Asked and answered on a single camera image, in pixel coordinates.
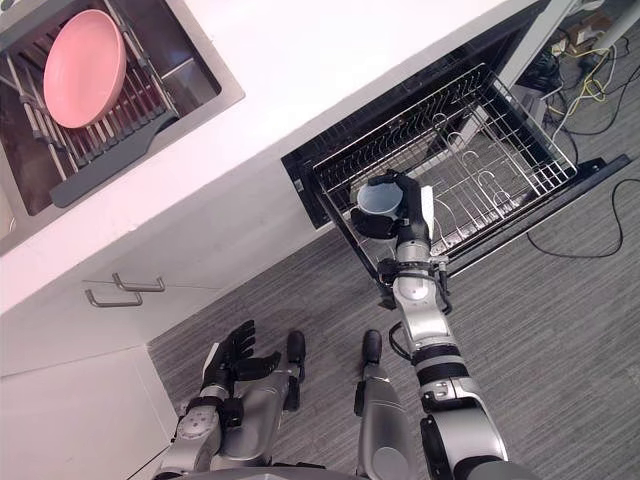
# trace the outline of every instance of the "gray carpet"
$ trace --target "gray carpet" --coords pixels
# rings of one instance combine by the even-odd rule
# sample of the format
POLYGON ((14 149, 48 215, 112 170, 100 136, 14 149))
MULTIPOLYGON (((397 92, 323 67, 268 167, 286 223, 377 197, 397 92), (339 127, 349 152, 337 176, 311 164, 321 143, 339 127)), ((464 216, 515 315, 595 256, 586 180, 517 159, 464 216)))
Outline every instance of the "gray carpet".
MULTIPOLYGON (((613 86, 640 62, 638 26, 628 36, 632 54, 618 61, 613 86)), ((628 89, 614 128, 576 137, 581 160, 640 155, 638 85, 628 89)), ((584 102, 568 125, 582 131, 606 125, 619 94, 604 104, 584 102)), ((571 158, 564 135, 559 142, 571 158)), ((626 177, 640 178, 640 161, 532 236, 552 250, 606 252, 617 233, 611 189, 626 177)), ((620 188, 625 243, 610 259, 552 258, 519 238, 451 280, 449 319, 470 371, 511 458, 544 479, 640 478, 639 196, 637 184, 620 188)), ((274 460, 353 472, 361 336, 367 328, 386 332, 398 320, 377 307, 377 300, 358 260, 334 231, 154 339, 149 351, 178 406, 197 392, 210 344, 239 323, 256 321, 258 353, 282 348, 288 330, 303 330, 309 355, 302 408, 284 418, 274 460)), ((383 361, 411 412, 426 478, 413 369, 386 344, 383 361)))

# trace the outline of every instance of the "white countertop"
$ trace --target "white countertop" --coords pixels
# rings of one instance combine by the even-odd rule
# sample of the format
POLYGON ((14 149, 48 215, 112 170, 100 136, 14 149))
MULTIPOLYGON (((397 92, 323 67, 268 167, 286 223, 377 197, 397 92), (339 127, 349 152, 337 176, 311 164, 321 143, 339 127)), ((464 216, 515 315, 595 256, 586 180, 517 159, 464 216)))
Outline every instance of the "white countertop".
POLYGON ((196 192, 223 188, 240 164, 279 162, 533 2, 187 0, 245 98, 7 252, 0 311, 196 192))

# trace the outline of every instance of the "pink bowl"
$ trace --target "pink bowl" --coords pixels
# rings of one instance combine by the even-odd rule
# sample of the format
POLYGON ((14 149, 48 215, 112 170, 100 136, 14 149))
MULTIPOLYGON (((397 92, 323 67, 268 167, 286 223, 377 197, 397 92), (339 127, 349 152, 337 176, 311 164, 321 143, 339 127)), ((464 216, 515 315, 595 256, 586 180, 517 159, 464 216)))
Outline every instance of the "pink bowl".
POLYGON ((44 100, 56 122, 79 128, 104 116, 118 99, 126 70, 122 36, 111 17, 85 10, 56 37, 44 69, 44 100))

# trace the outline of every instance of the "wire rack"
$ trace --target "wire rack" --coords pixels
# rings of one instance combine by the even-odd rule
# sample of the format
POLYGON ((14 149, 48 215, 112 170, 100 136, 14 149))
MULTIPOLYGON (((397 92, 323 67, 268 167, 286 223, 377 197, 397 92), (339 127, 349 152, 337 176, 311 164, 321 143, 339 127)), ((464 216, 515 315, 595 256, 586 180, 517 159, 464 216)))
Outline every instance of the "wire rack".
MULTIPOLYGON (((484 64, 313 166, 316 195, 336 221, 355 206, 358 189, 387 169, 433 187, 433 255, 453 255, 479 241, 576 174, 484 64)), ((372 261, 393 254, 348 220, 342 231, 372 261)))
POLYGON ((65 182, 84 167, 100 161, 103 154, 139 132, 151 138, 157 130, 155 124, 178 117, 171 95, 115 4, 109 0, 96 0, 90 6, 107 13, 118 26, 124 38, 127 60, 117 102, 96 122, 82 128, 65 128, 53 120, 44 103, 46 60, 63 25, 54 27, 21 51, 5 53, 0 59, 6 62, 8 68, 4 70, 10 73, 5 82, 18 92, 34 139, 47 145, 59 182, 65 182))

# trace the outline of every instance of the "metal handle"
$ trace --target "metal handle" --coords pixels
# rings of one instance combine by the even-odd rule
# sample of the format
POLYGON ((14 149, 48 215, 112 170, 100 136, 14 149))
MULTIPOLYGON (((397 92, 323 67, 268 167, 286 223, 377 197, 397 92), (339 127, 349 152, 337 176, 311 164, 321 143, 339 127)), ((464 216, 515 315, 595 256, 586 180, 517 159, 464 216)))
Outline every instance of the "metal handle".
POLYGON ((96 300, 96 297, 93 296, 93 292, 91 289, 85 290, 84 294, 87 296, 87 300, 89 303, 96 308, 113 308, 113 307, 139 307, 142 305, 142 295, 135 292, 134 295, 136 297, 135 302, 110 302, 110 303, 102 303, 96 300))
POLYGON ((120 275, 114 273, 111 275, 113 277, 113 281, 116 283, 116 286, 125 292, 164 292, 166 287, 164 282, 162 281, 162 277, 156 278, 156 285, 133 285, 126 284, 122 280, 120 280, 120 275))

